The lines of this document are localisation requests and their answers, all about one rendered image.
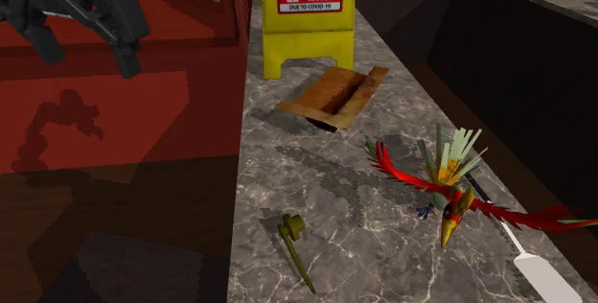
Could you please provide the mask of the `red and green bird figure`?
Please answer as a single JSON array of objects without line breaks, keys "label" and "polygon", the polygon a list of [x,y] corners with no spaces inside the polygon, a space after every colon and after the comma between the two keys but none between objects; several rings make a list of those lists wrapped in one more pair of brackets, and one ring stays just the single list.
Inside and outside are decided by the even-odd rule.
[{"label": "red and green bird figure", "polygon": [[373,167],[386,174],[388,179],[430,194],[429,204],[418,208],[417,212],[420,217],[426,219],[431,210],[442,211],[441,246],[448,244],[467,211],[479,210],[486,217],[508,223],[516,229],[525,225],[540,231],[561,232],[598,225],[598,219],[571,220],[569,216],[574,211],[563,205],[552,206],[531,214],[495,205],[486,198],[485,193],[473,179],[469,179],[471,186],[467,190],[461,190],[457,182],[462,177],[471,177],[470,171],[481,160],[480,155],[473,159],[466,157],[480,134],[480,130],[460,128],[454,133],[450,142],[445,142],[442,139],[442,127],[437,125],[435,154],[431,153],[423,140],[418,142],[418,148],[425,162],[427,180],[396,169],[388,149],[382,142],[373,143],[367,140],[364,142],[364,149],[369,154]]}]

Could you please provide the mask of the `brown cardboard tray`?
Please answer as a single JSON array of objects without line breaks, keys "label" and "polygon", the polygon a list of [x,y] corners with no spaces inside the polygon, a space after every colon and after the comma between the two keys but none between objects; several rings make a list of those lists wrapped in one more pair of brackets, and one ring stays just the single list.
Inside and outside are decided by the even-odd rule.
[{"label": "brown cardboard tray", "polygon": [[367,74],[331,66],[300,96],[277,108],[305,117],[319,128],[348,129],[367,105],[389,69],[374,66]]}]

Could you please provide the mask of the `yellow closed floor sign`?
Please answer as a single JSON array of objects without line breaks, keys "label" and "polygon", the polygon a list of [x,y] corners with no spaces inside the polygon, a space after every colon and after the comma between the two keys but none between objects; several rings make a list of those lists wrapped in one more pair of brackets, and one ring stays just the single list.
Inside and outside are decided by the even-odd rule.
[{"label": "yellow closed floor sign", "polygon": [[288,59],[331,58],[354,67],[355,0],[262,0],[263,75],[277,80]]}]

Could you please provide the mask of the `white-handled black knife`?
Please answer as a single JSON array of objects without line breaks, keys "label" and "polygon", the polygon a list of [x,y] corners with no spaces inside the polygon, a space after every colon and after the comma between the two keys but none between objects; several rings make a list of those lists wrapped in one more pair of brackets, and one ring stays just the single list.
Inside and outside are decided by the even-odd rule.
[{"label": "white-handled black knife", "polygon": [[545,303],[583,303],[583,298],[563,279],[553,266],[539,255],[525,251],[509,225],[502,226],[518,250],[514,264]]}]

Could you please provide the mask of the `olive green stick tool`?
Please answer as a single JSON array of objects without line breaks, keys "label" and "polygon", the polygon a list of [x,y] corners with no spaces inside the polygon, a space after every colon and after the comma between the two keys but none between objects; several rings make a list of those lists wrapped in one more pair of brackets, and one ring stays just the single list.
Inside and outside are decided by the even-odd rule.
[{"label": "olive green stick tool", "polygon": [[283,215],[283,223],[278,226],[278,231],[283,241],[285,242],[294,265],[297,267],[304,282],[313,294],[316,290],[309,278],[309,275],[299,257],[293,243],[300,239],[300,233],[306,228],[303,218],[300,215],[291,216],[290,214]]}]

